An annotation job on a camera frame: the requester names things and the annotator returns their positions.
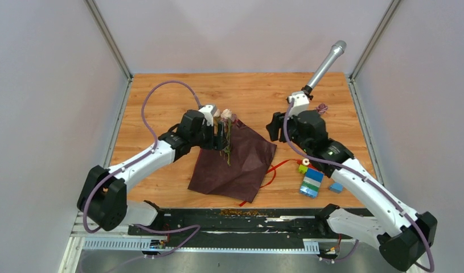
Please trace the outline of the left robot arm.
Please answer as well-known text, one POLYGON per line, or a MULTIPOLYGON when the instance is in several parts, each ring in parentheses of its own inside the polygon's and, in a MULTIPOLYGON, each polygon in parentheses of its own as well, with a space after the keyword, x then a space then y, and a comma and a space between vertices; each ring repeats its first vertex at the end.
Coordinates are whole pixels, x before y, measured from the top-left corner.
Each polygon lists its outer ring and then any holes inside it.
POLYGON ((128 193, 156 170, 188 154, 193 147, 219 151, 225 146, 222 123, 215 105, 188 110, 182 120, 162 134, 148 148, 130 159, 108 168, 92 167, 77 201, 83 213, 84 229, 111 231, 120 225, 142 225, 151 235, 160 234, 165 220, 150 201, 128 200, 128 193), (89 223, 97 229, 90 229, 89 223))

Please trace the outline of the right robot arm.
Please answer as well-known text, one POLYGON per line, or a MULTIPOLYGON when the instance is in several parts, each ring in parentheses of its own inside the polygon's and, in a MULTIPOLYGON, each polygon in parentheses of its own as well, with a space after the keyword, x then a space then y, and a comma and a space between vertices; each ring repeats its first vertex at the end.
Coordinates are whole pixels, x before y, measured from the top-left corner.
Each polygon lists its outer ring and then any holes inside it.
POLYGON ((419 213, 382 186, 348 148, 329 138, 317 111, 306 110, 295 116, 276 112, 266 129, 271 141, 287 143, 311 160, 314 168, 344 186, 373 215, 370 219, 329 204, 315 222, 320 236, 338 233, 355 238, 379 250, 399 271, 415 265, 434 272, 431 247, 438 225, 435 216, 419 213))

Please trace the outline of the maroon flower bouquet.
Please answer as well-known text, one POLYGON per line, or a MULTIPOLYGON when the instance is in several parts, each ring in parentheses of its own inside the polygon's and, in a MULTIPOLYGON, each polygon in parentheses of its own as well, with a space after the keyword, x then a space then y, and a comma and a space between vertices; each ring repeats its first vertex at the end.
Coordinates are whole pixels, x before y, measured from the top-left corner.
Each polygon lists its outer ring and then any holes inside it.
POLYGON ((276 150, 276 144, 238 120, 232 125, 230 156, 201 149, 188 189, 252 202, 276 150))

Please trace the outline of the cream rose with stem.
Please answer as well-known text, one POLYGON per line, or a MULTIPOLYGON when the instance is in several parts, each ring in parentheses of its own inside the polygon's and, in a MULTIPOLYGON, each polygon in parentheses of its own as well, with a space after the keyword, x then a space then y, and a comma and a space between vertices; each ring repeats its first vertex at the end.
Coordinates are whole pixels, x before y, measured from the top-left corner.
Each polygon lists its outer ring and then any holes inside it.
POLYGON ((214 112, 214 114, 213 114, 213 119, 214 119, 215 121, 220 121, 220 120, 222 119, 220 109, 217 109, 217 110, 214 112))

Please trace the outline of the mauve rose with stem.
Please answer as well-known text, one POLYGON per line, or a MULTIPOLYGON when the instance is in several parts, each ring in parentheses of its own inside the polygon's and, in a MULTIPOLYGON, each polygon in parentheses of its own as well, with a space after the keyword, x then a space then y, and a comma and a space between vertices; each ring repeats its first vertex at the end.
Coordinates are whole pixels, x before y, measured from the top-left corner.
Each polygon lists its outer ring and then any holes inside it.
POLYGON ((319 115, 324 115, 326 111, 328 110, 328 108, 329 108, 328 105, 321 103, 315 109, 319 115))

